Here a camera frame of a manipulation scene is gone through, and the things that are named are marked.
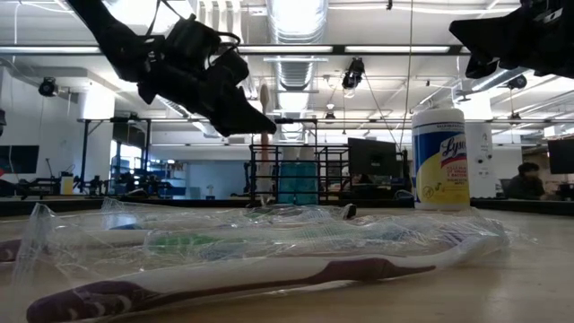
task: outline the desk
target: desk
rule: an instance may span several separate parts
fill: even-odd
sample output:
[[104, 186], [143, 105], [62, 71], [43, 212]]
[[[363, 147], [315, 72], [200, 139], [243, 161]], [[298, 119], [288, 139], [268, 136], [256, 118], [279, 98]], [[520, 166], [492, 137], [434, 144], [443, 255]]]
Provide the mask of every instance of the desk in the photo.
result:
[[[360, 209], [360, 214], [404, 214]], [[574, 317], [574, 220], [542, 214], [482, 211], [532, 238], [443, 272], [292, 296], [255, 297], [112, 320], [122, 323], [436, 322], [548, 323]], [[0, 266], [0, 313], [11, 266]]]

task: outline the plastic wrap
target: plastic wrap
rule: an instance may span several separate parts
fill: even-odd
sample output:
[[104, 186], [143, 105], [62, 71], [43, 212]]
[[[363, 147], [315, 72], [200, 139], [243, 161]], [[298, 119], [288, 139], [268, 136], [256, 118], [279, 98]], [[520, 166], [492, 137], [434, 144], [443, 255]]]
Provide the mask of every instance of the plastic wrap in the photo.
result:
[[[453, 266], [509, 243], [501, 223], [474, 210], [342, 221], [344, 210], [318, 206], [219, 213], [139, 207], [104, 207], [101, 223], [129, 215], [138, 225], [153, 223], [145, 230], [89, 231], [94, 226], [38, 206], [14, 269], [13, 316], [66, 322], [180, 301], [394, 278]], [[201, 221], [213, 222], [195, 226]], [[163, 222], [186, 223], [165, 230]]]

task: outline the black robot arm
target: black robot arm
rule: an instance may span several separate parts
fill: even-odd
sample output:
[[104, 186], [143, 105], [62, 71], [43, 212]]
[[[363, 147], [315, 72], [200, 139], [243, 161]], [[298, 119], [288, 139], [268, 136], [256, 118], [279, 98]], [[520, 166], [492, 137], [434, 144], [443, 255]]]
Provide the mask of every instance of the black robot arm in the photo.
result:
[[[101, 0], [68, 3], [98, 41], [116, 74], [137, 83], [147, 104], [160, 95], [208, 118], [224, 136], [273, 134], [277, 130], [237, 88], [249, 75], [247, 63], [235, 50], [237, 44], [223, 44], [220, 33], [196, 22], [194, 15], [180, 19], [167, 38], [150, 32], [139, 36], [114, 18]], [[205, 68], [205, 61], [215, 55], [219, 57]]]

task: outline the lysol wipes container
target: lysol wipes container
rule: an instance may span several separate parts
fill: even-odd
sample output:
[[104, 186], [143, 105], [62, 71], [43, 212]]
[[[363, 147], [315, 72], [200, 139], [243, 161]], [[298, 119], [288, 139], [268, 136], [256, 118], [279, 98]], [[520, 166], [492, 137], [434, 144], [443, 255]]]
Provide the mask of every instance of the lysol wipes container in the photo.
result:
[[470, 207], [465, 114], [429, 109], [413, 117], [415, 207], [462, 210]]

